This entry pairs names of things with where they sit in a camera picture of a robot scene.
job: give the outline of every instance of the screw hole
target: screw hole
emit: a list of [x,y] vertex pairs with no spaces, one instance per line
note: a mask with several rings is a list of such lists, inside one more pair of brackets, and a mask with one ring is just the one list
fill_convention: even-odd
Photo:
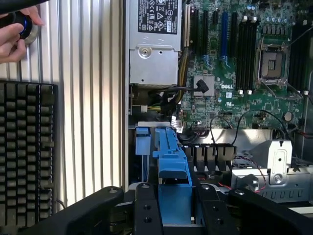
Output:
[[143,221],[148,224],[152,222],[152,219],[150,217],[146,217]]
[[224,221],[223,221],[222,219],[219,219],[219,218],[218,218],[218,219],[217,219],[217,223],[220,224],[220,225],[222,225],[222,224],[224,223]]

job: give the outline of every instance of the metal screw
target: metal screw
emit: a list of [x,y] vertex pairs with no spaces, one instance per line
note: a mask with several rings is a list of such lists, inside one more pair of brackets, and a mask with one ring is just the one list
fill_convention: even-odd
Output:
[[210,187],[209,185],[202,185],[202,188],[208,190]]
[[116,189],[111,189],[109,193],[116,193],[117,190]]
[[243,191],[241,191],[241,190],[239,190],[239,189],[236,189],[236,190],[235,190],[235,193],[236,193],[236,194],[239,194],[239,195],[244,195],[244,194],[245,194]]
[[282,177],[280,175],[275,175],[274,180],[276,183],[280,184],[282,182]]

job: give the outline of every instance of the green circuit board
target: green circuit board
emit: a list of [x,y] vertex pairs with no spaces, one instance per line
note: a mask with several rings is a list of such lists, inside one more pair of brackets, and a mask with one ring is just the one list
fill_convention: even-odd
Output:
[[[204,10],[209,13],[209,30],[208,30],[208,55],[210,58],[210,66],[207,66],[201,56],[193,57],[189,63],[187,73],[187,87],[194,86],[194,78],[196,75],[212,75],[214,76],[214,96],[197,97],[192,93],[185,93],[181,101],[181,110],[179,118],[182,120],[185,128],[208,128],[211,119],[217,115],[223,115],[230,124],[236,126],[240,116],[246,111],[252,109],[267,110],[278,118],[283,120],[283,116],[286,112],[292,113],[292,120],[285,122],[298,125],[299,120],[302,119],[304,112],[305,100],[302,99],[282,99],[274,97],[266,88],[260,86],[256,87],[254,84],[254,90],[252,94],[239,94],[235,89],[236,84],[236,58],[228,58],[227,64],[220,60],[221,49],[221,34],[222,34],[222,13],[228,12],[228,40],[230,38],[230,20],[233,12],[238,13],[238,23],[243,16],[257,16],[260,19],[257,27],[256,44],[258,44],[262,38],[262,30],[264,26],[269,25],[271,20],[287,19],[284,25],[286,33],[279,36],[266,36],[264,42],[273,44],[288,44],[291,40],[292,20],[296,17],[296,9],[293,4],[288,0],[285,1],[279,7],[270,6],[262,11],[259,10],[258,4],[254,5],[255,10],[251,10],[253,4],[247,3],[245,0],[225,0],[225,1],[211,1],[211,0],[191,0],[190,4],[194,9],[199,10],[199,16]],[[211,19],[213,12],[218,9],[219,18],[217,25],[212,25]],[[313,69],[313,61],[311,68],[307,68],[307,71]],[[290,92],[287,87],[274,87],[274,91],[282,96],[290,96]],[[241,121],[240,127],[243,129],[252,129],[254,123],[259,125],[259,128],[274,129],[279,127],[279,123],[271,116],[257,116],[256,113],[248,115]],[[212,125],[213,128],[225,128],[227,125],[216,119]]]

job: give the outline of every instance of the black knob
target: black knob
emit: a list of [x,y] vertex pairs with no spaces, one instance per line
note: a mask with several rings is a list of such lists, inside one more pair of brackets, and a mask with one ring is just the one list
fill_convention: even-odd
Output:
[[21,39],[26,39],[33,28],[33,22],[29,16],[24,15],[22,12],[13,12],[0,19],[0,28],[6,27],[10,24],[20,23],[23,25],[24,30],[20,33]]

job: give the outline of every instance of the power supply label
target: power supply label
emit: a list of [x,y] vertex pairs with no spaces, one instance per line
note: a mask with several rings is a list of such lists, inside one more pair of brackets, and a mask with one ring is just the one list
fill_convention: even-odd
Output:
[[179,0],[138,0],[138,32],[177,34]]

